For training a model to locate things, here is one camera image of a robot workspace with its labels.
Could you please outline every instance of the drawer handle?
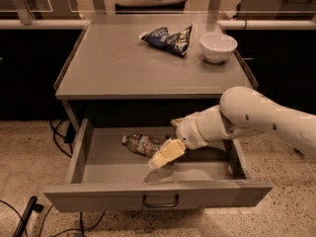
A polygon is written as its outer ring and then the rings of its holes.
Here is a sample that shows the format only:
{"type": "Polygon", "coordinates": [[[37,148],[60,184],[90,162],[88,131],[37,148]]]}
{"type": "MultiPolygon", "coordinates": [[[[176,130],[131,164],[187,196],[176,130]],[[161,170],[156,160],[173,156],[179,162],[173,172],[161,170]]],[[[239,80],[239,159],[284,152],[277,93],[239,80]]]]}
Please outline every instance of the drawer handle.
{"type": "Polygon", "coordinates": [[[179,195],[176,194],[175,196],[175,201],[173,203],[161,203],[161,204],[151,204],[151,203],[148,203],[147,202],[147,196],[144,195],[142,197],[142,202],[143,204],[146,206],[146,207],[149,207],[149,208],[163,208],[163,207],[175,207],[178,205],[179,203],[179,195]]]}

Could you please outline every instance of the black cabinet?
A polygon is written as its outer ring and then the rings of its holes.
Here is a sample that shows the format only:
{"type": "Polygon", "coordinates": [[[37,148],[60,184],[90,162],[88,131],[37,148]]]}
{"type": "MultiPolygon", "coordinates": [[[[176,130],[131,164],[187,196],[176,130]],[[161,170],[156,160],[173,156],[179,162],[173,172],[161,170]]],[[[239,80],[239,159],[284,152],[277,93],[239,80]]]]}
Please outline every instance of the black cabinet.
{"type": "Polygon", "coordinates": [[[81,30],[0,31],[0,119],[63,119],[53,84],[81,30]]]}
{"type": "Polygon", "coordinates": [[[256,77],[279,104],[316,114],[316,31],[226,31],[256,77]]]}

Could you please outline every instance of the bottle cap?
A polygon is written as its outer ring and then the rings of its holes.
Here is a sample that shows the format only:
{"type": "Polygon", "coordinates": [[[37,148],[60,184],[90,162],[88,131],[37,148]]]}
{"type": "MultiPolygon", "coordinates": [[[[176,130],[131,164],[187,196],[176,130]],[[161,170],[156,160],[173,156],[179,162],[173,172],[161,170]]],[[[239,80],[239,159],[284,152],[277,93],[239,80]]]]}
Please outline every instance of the bottle cap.
{"type": "Polygon", "coordinates": [[[124,136],[122,137],[121,143],[122,143],[123,145],[126,145],[126,143],[127,143],[127,136],[126,136],[126,135],[124,135],[124,136]]]}

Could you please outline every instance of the black stand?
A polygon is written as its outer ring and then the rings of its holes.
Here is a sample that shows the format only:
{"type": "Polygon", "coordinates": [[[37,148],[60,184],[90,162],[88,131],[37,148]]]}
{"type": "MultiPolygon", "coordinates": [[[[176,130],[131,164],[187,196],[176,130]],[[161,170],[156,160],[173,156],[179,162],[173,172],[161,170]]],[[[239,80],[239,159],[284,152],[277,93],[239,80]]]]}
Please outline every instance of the black stand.
{"type": "Polygon", "coordinates": [[[29,203],[23,213],[22,220],[20,220],[20,223],[13,237],[21,237],[23,235],[33,211],[36,211],[36,212],[42,211],[43,206],[41,204],[38,204],[37,200],[38,200],[37,197],[30,198],[29,203]]]}

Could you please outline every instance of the bottle label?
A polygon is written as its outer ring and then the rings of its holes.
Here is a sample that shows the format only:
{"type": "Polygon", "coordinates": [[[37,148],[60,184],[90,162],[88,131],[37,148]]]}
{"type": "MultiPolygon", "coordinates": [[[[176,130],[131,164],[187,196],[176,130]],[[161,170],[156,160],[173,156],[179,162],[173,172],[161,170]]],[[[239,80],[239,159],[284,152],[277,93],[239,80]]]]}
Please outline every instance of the bottle label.
{"type": "Polygon", "coordinates": [[[137,144],[136,144],[136,151],[140,154],[146,155],[146,150],[148,143],[151,137],[148,135],[139,135],[137,144]]]}

